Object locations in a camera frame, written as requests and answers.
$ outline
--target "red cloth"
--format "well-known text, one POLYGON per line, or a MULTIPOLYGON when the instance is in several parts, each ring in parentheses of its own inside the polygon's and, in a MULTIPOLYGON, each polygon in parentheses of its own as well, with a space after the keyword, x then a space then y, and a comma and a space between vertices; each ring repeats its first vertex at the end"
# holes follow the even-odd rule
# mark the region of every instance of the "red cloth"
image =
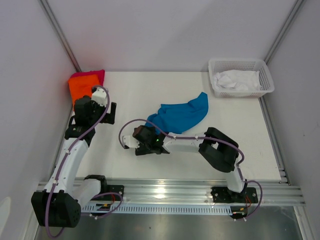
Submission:
POLYGON ((88 76, 88 75, 97 75, 100 85, 101 86, 104 85, 105 70, 103 70, 103 69, 99 70, 99 71, 76 72, 76 73, 72 74, 70 78, 82 77, 82 76, 88 76))

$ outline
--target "white wall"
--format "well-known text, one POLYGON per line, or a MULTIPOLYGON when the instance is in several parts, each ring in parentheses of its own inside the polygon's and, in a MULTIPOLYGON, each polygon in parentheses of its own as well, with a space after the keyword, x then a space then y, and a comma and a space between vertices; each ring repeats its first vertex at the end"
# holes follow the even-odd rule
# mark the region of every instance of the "white wall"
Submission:
POLYGON ((0 201, 12 198, 1 239, 20 239, 32 193, 48 177, 73 72, 36 0, 0 1, 0 201))
POLYGON ((269 68, 275 91, 267 103, 285 154, 320 236, 320 1, 308 0, 269 68))
POLYGON ((264 59, 295 0, 49 0, 84 70, 207 71, 264 59))

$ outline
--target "folded cloth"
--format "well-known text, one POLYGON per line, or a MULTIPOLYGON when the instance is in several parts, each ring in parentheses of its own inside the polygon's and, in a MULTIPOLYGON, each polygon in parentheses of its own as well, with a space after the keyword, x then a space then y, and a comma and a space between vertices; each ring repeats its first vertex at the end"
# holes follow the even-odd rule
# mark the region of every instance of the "folded cloth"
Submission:
POLYGON ((220 90, 259 91, 259 71, 229 70, 213 76, 215 88, 220 90))
POLYGON ((97 75, 98 79, 99 79, 99 84, 101 86, 104 85, 104 80, 105 80, 105 70, 99 70, 99 71, 86 71, 86 72, 76 72, 74 74, 71 75, 70 78, 74 78, 74 77, 81 77, 81 76, 88 76, 88 75, 97 75))
POLYGON ((96 74, 71 77, 68 80, 68 84, 73 107, 75 106, 77 99, 80 99, 85 95, 91 97, 91 89, 94 85, 100 85, 98 76, 96 74))
POLYGON ((188 103, 161 104, 158 113, 150 115, 148 120, 164 132, 181 134, 204 119, 208 108, 208 95, 202 92, 188 103))

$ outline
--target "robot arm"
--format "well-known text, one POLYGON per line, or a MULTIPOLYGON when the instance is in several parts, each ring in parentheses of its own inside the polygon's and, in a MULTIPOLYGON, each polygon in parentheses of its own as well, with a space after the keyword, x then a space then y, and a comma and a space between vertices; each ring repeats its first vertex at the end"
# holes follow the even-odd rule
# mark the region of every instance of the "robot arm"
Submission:
MULTIPOLYGON (((41 192, 34 192, 31 203, 40 226, 45 225, 46 204, 53 183, 55 188, 49 207, 49 226, 74 228, 81 216, 81 209, 97 194, 107 192, 107 181, 104 176, 90 175, 82 185, 74 190, 74 181, 80 163, 87 152, 95 135, 93 128, 82 139, 78 140, 69 151, 74 141, 91 128, 105 112, 107 106, 106 93, 101 88, 96 89, 92 97, 84 96, 75 101, 74 116, 69 121, 65 131, 65 141, 49 182, 41 192), (59 171, 63 158, 68 156, 59 171)), ((106 113, 100 123, 114 124, 117 104, 112 102, 110 113, 106 113)))
POLYGON ((206 132, 185 136, 183 134, 169 133, 170 138, 162 133, 157 134, 154 127, 141 125, 134 129, 132 136, 122 137, 127 148, 135 148, 135 155, 146 154, 169 154, 173 152, 200 153, 208 163, 216 170, 223 172, 227 182, 227 187, 234 193, 241 193, 245 183, 236 166, 239 153, 234 148, 210 139, 199 139, 201 137, 211 137, 228 142, 236 147, 239 145, 217 130, 209 127, 206 132))

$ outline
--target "white table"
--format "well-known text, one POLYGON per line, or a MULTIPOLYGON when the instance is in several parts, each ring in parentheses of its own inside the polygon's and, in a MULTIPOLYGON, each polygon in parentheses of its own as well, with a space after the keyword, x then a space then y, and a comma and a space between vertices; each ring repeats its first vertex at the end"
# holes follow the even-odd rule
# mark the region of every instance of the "white table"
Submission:
MULTIPOLYGON (((207 116, 184 134, 204 132, 215 127, 235 140, 245 154, 241 164, 247 179, 281 179, 260 104, 256 98, 216 98, 207 72, 106 72, 104 86, 117 103, 115 124, 99 124, 77 177, 89 174, 107 178, 222 180, 224 175, 212 168, 197 153, 175 152, 135 156, 134 149, 124 150, 118 142, 120 128, 132 119, 156 113, 160 104, 186 103, 208 94, 207 116)), ((136 122, 123 135, 131 135, 136 122)))

